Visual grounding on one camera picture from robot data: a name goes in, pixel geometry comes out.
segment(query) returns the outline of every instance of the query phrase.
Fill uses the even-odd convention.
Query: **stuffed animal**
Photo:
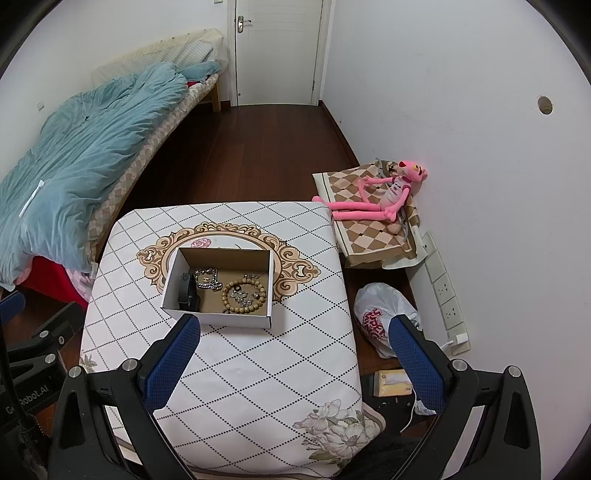
[[[358,180],[359,195],[363,202],[325,202],[318,196],[312,198],[312,201],[322,202],[330,210],[349,210],[347,212],[333,211],[335,220],[377,220],[378,222],[387,220],[395,222],[398,211],[408,198],[411,183],[420,183],[426,179],[427,169],[409,161],[399,162],[396,169],[390,168],[390,165],[388,167],[388,171],[392,175],[390,178],[363,177]],[[378,204],[371,203],[365,193],[365,187],[382,183],[390,183],[391,185]]]

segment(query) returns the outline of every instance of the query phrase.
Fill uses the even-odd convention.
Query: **dark brown floor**
[[[172,133],[138,180],[121,215],[156,206],[250,200],[311,200],[312,174],[350,168],[350,159],[319,107],[265,105],[222,113],[194,110]],[[365,284],[383,281],[414,304],[402,270],[345,269],[349,303]],[[7,341],[29,337],[62,304],[26,292],[27,309],[7,326]],[[361,374],[399,366],[384,361],[355,325]],[[76,365],[81,335],[62,350],[68,367]],[[43,416],[43,426],[51,414]]]

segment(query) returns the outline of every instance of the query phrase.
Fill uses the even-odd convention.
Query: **open box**
[[[200,323],[230,327],[271,328],[271,306],[273,299],[273,254],[270,250],[245,250],[235,248],[177,248],[170,260],[170,270],[161,308],[172,318],[179,320],[185,313],[195,315]],[[195,268],[217,269],[217,280],[224,287],[231,281],[244,278],[245,274],[259,275],[258,280],[267,290],[267,300],[254,312],[222,313],[226,307],[222,292],[197,289],[201,298],[199,312],[180,310],[178,287],[184,273],[193,274]],[[254,286],[242,285],[246,292],[255,292]],[[234,300],[230,303],[239,306]]]

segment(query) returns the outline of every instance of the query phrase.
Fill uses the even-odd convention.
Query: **wooden bed leg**
[[[216,82],[215,86],[212,89],[212,105],[214,113],[219,113],[222,111],[222,103],[220,101],[220,95],[217,86],[218,83]]]

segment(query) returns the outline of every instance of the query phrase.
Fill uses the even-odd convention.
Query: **beaded bracelet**
[[[253,294],[255,301],[252,305],[248,307],[232,307],[230,306],[230,302],[228,301],[228,292],[230,291],[230,289],[234,288],[235,290],[241,290],[242,287],[240,287],[240,285],[252,285],[258,289],[258,292]],[[262,286],[261,282],[259,282],[258,280],[254,280],[253,278],[241,278],[240,280],[234,280],[230,282],[228,285],[226,285],[222,290],[223,304],[226,307],[226,310],[229,310],[231,313],[254,312],[265,304],[266,299],[267,291],[265,287]]]

